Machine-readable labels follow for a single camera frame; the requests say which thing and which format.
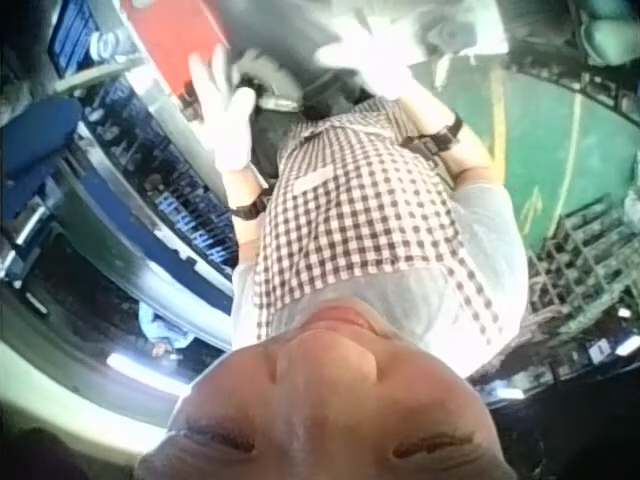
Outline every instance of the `hand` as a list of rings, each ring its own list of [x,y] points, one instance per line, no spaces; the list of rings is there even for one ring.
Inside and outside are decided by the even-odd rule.
[[[198,54],[189,57],[193,87],[200,100],[204,124],[197,127],[205,147],[212,151],[216,168],[221,172],[242,170],[251,161],[251,126],[249,119],[256,105],[250,88],[235,90],[227,63],[226,48],[218,45],[212,68]]]
[[[315,60],[329,68],[356,70],[371,93],[388,100],[397,100],[415,83],[411,70],[398,60],[391,43],[364,29],[320,48]]]

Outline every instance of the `person in background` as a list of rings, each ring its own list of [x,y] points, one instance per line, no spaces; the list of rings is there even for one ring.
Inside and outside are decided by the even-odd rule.
[[[153,343],[153,358],[170,355],[179,358],[177,350],[187,348],[195,338],[193,333],[168,322],[143,302],[140,302],[138,307],[138,323],[145,337]]]
[[[516,336],[527,302],[503,179],[385,43],[365,34],[317,58],[378,98],[294,127],[268,206],[250,167],[255,93],[234,91],[223,49],[211,70],[190,59],[239,243],[234,351],[136,475],[514,479],[465,380]]]

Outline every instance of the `checkered shirt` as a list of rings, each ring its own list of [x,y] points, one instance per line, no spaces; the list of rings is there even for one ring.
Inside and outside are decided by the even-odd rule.
[[[254,276],[257,340],[275,312],[327,285],[440,265],[487,343],[498,315],[476,274],[435,162],[401,146],[417,136],[390,102],[296,126],[279,154]],[[328,178],[300,188],[314,172]]]

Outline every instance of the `black watch strap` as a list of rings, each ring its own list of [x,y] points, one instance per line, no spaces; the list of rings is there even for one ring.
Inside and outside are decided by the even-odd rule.
[[[439,153],[447,152],[460,143],[458,136],[464,126],[464,122],[460,115],[456,113],[456,118],[451,126],[444,127],[437,133],[431,135],[420,135],[418,137],[412,137],[409,140],[409,144],[421,144],[432,155],[438,155]]]
[[[231,208],[231,214],[234,217],[238,217],[242,220],[251,221],[255,220],[267,210],[267,190],[262,190],[258,198],[256,198],[251,205],[246,207]]]

